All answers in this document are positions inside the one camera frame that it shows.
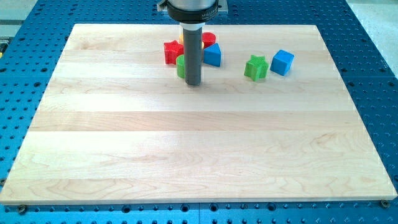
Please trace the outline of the silver black robot arm flange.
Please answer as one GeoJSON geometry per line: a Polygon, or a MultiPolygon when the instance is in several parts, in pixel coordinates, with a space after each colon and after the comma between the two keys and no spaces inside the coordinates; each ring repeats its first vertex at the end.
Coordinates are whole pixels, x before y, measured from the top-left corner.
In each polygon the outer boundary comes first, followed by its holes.
{"type": "Polygon", "coordinates": [[[227,0],[161,0],[157,10],[185,24],[200,24],[228,13],[227,0]]]}

